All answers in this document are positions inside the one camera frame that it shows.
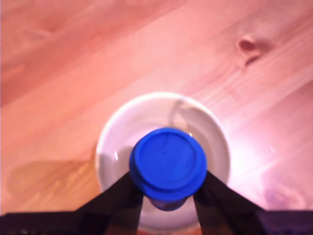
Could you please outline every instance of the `wood knot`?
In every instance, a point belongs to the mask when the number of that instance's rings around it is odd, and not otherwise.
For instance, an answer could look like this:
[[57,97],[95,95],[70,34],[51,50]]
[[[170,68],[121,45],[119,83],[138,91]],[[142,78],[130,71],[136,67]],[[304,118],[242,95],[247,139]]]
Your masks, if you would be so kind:
[[250,37],[241,38],[236,46],[242,58],[240,61],[242,68],[248,67],[272,48],[269,42],[261,39],[254,40]]

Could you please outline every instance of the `blue bottle cap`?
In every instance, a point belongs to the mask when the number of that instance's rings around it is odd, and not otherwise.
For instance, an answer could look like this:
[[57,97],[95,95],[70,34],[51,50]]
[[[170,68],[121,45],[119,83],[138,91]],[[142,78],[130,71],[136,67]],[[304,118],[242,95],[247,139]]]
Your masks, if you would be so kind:
[[150,132],[134,147],[130,158],[134,183],[149,198],[177,201],[194,194],[206,176],[200,144],[174,128]]

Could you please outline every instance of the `bowl rim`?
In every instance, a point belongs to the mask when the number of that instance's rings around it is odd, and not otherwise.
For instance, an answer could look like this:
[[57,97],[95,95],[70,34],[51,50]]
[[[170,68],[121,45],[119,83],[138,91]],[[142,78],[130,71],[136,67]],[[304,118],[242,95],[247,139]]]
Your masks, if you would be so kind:
[[[229,172],[228,176],[226,179],[225,184],[228,185],[229,183],[229,177],[231,175],[231,152],[230,152],[230,145],[229,145],[229,138],[228,135],[226,134],[226,131],[224,130],[221,122],[218,120],[218,118],[210,111],[207,107],[205,107],[203,104],[200,102],[196,101],[195,99],[179,94],[179,93],[174,93],[174,92],[152,92],[152,93],[146,93],[142,94],[139,96],[136,96],[135,98],[129,100],[128,102],[124,103],[122,106],[120,106],[108,119],[108,121],[105,123],[104,127],[102,128],[97,146],[96,146],[96,152],[95,152],[95,171],[96,171],[96,176],[97,180],[100,186],[100,189],[104,189],[102,185],[102,181],[100,178],[100,172],[99,172],[99,164],[100,164],[100,156],[101,156],[101,149],[103,148],[104,142],[108,136],[108,132],[111,129],[112,126],[114,126],[117,122],[117,120],[123,116],[128,110],[133,108],[134,106],[139,105],[141,102],[146,102],[147,100],[151,99],[158,99],[158,98],[168,98],[168,99],[176,99],[176,100],[183,100],[186,103],[191,104],[192,106],[202,110],[205,112],[212,120],[213,122],[217,125],[218,129],[221,132],[221,135],[224,139],[224,144],[225,144],[225,150],[227,152],[227,155],[229,157]],[[150,231],[148,228],[141,228],[144,231]]]

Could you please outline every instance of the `table surface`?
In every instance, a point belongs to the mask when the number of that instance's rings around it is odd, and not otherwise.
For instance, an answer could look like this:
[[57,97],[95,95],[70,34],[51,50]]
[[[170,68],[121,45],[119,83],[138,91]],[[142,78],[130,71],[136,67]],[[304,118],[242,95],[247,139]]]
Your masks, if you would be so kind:
[[104,124],[155,91],[218,117],[232,189],[265,209],[313,209],[313,0],[1,3],[2,213],[98,195]]

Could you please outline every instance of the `blue lid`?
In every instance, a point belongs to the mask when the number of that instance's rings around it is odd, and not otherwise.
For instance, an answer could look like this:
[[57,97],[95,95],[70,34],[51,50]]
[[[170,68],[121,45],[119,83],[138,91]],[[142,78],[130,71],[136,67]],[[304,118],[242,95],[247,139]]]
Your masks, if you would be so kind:
[[130,173],[146,196],[176,201],[194,194],[206,176],[206,157],[191,135],[174,128],[150,132],[134,147]]

